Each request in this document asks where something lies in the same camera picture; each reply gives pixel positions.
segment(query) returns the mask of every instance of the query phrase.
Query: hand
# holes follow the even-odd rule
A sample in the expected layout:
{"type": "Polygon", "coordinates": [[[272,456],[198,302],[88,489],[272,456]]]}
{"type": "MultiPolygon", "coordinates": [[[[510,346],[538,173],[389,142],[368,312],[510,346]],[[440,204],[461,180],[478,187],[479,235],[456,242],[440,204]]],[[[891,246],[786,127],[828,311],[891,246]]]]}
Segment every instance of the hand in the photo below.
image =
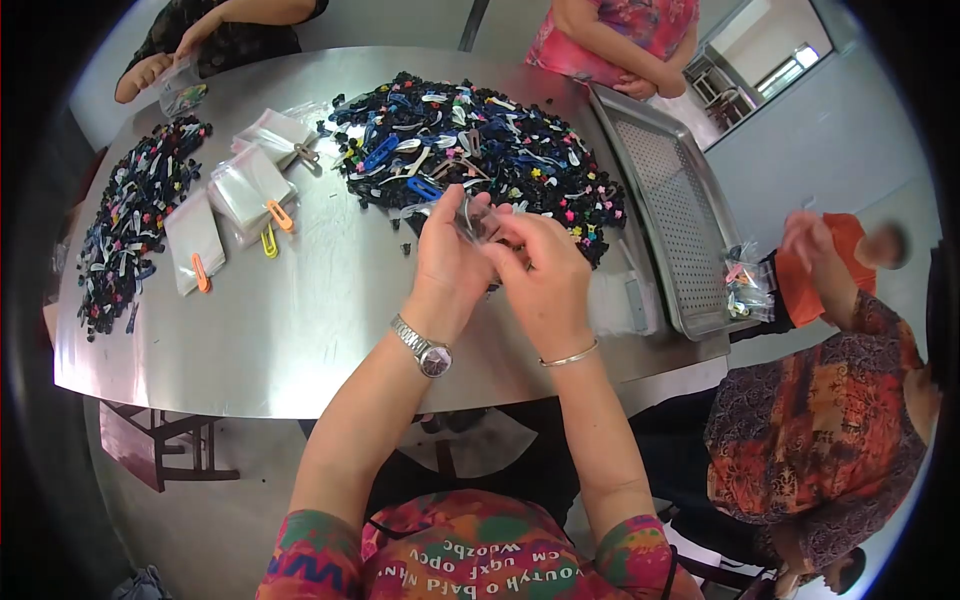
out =
{"type": "Polygon", "coordinates": [[[183,60],[193,54],[194,51],[200,48],[200,44],[204,43],[204,40],[210,37],[210,34],[223,24],[224,18],[218,9],[220,9],[220,7],[216,7],[208,12],[183,32],[183,37],[180,38],[180,46],[177,47],[177,52],[174,53],[176,60],[183,60]]]}
{"type": "Polygon", "coordinates": [[[799,582],[800,575],[787,571],[777,578],[777,583],[774,585],[774,595],[778,598],[788,597],[797,588],[799,582]]]}
{"type": "Polygon", "coordinates": [[[128,75],[137,89],[147,89],[171,64],[170,55],[161,52],[135,64],[128,75]]]}
{"type": "Polygon", "coordinates": [[[834,252],[833,234],[815,212],[797,210],[790,213],[783,224],[782,247],[785,252],[798,256],[810,271],[814,262],[834,252]]]}
{"type": "MultiPolygon", "coordinates": [[[[417,250],[417,278],[400,315],[410,327],[435,342],[451,344],[467,325],[473,306],[493,281],[493,265],[475,246],[463,239],[453,216],[464,201],[464,186],[451,185],[423,225],[417,250]]],[[[490,194],[476,196],[490,203],[490,194]]],[[[494,211],[509,214],[501,204],[494,211]]]]}
{"type": "Polygon", "coordinates": [[[526,245],[533,269],[528,272],[502,244],[486,244],[480,250],[500,273],[507,299],[540,358],[552,362],[590,348],[590,265],[570,234],[557,221],[540,215],[510,214],[500,220],[526,245]]]}
{"type": "Polygon", "coordinates": [[[621,75],[620,81],[623,83],[614,85],[613,89],[627,94],[634,100],[653,98],[654,94],[657,93],[657,87],[655,85],[633,73],[621,75]]]}

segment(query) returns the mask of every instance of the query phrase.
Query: orange shirt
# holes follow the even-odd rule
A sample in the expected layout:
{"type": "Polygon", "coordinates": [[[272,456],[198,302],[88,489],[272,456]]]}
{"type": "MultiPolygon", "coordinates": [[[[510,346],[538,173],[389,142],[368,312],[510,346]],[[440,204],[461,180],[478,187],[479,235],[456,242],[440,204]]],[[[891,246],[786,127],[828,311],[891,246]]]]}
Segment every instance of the orange shirt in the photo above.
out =
{"type": "MultiPolygon", "coordinates": [[[[866,233],[859,220],[850,214],[824,214],[824,223],[833,232],[833,247],[847,265],[847,270],[856,282],[856,286],[870,295],[876,294],[876,271],[861,265],[853,257],[856,244],[866,233]]],[[[795,254],[777,249],[774,256],[777,269],[777,284],[783,295],[786,312],[796,327],[813,323],[824,314],[817,290],[813,287],[810,274],[795,254]]]]}

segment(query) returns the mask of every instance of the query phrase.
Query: patterned shirt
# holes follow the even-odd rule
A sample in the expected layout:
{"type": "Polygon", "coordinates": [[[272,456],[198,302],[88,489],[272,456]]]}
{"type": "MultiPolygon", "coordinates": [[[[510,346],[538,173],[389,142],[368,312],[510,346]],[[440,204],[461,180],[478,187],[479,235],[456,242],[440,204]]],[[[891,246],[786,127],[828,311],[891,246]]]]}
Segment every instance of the patterned shirt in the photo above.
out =
{"type": "Polygon", "coordinates": [[[926,452],[902,387],[922,365],[909,325],[860,290],[851,331],[730,371],[704,435],[710,500],[748,523],[792,522],[814,568],[853,550],[900,505],[926,452]]]}
{"type": "MultiPolygon", "coordinates": [[[[588,0],[604,25],[660,60],[673,56],[690,25],[700,19],[700,0],[588,0]]],[[[527,64],[579,82],[614,86],[627,71],[581,47],[556,28],[553,9],[543,19],[527,64]]]]}
{"type": "MultiPolygon", "coordinates": [[[[173,54],[183,33],[218,4],[226,0],[170,0],[156,16],[153,27],[127,65],[131,70],[141,60],[159,54],[173,54]]],[[[329,0],[316,0],[308,21],[326,10],[329,0]]],[[[297,34],[289,25],[259,23],[223,23],[200,45],[200,76],[207,78],[222,71],[260,60],[285,57],[300,52],[297,34]]]]}
{"type": "MultiPolygon", "coordinates": [[[[574,551],[542,508],[489,492],[428,494],[371,521],[378,527],[368,523],[361,541],[334,516],[291,513],[256,597],[655,599],[672,564],[652,515],[614,527],[595,562],[574,551]]],[[[670,598],[702,600],[689,573],[676,568],[670,598]]]]}

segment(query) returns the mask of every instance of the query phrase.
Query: metal tray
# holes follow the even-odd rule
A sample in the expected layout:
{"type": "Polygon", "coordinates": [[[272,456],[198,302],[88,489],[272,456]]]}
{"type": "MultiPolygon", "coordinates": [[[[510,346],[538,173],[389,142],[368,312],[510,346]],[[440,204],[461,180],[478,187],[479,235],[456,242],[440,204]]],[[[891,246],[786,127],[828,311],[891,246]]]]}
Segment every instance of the metal tray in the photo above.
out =
{"type": "Polygon", "coordinates": [[[693,341],[735,326],[721,252],[740,236],[716,177],[690,130],[602,85],[590,104],[634,192],[673,326],[693,341]]]}

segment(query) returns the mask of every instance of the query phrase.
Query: bracelet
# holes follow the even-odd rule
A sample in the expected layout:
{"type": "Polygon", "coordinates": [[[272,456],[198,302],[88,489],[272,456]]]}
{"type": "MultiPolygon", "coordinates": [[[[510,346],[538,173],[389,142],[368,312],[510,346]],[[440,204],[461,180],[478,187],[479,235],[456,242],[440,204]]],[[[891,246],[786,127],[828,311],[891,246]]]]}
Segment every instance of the bracelet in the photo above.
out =
{"type": "Polygon", "coordinates": [[[585,356],[587,356],[588,354],[590,354],[591,352],[593,352],[594,350],[596,350],[596,349],[597,349],[597,346],[599,346],[599,345],[600,345],[600,343],[597,341],[597,339],[596,339],[596,338],[593,338],[593,346],[587,348],[587,349],[584,350],[583,352],[580,352],[579,354],[574,354],[573,356],[569,356],[569,357],[567,357],[567,358],[562,358],[562,359],[560,359],[560,360],[555,360],[555,361],[553,361],[552,363],[545,363],[545,362],[543,362],[543,359],[541,358],[541,359],[540,359],[540,366],[541,366],[541,367],[559,367],[560,365],[566,365],[567,363],[575,363],[575,362],[577,362],[578,360],[580,360],[581,358],[584,358],[585,356]]]}

